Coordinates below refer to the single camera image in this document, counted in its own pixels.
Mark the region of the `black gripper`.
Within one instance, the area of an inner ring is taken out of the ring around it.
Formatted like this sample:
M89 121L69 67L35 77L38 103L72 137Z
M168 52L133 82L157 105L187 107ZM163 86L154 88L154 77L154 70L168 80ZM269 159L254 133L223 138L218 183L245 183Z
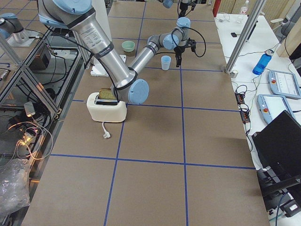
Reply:
M196 7L196 0L179 0L177 4L177 14L179 17L187 16Z
M186 43L183 46L176 46L174 48L175 56L176 56L176 67L180 67L182 64L182 53L190 48L193 53L196 53L196 41L188 38Z

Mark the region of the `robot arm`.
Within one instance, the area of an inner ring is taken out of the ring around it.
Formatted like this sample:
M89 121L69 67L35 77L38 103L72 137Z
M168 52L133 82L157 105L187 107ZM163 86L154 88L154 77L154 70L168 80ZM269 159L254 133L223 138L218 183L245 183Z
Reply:
M171 8L173 0L159 0L165 8ZM185 17L196 7L196 0L178 0L177 1L177 14L178 17Z
M148 83L138 78L138 73L148 64L161 48L176 52L177 66L181 64L180 54L189 40L190 20L180 17L176 27L168 33L152 35L147 45L130 65L121 59L112 41L96 19L90 0L39 0L37 2L40 22L57 28L68 28L79 34L80 39L107 71L111 91L117 100L142 104L149 95Z

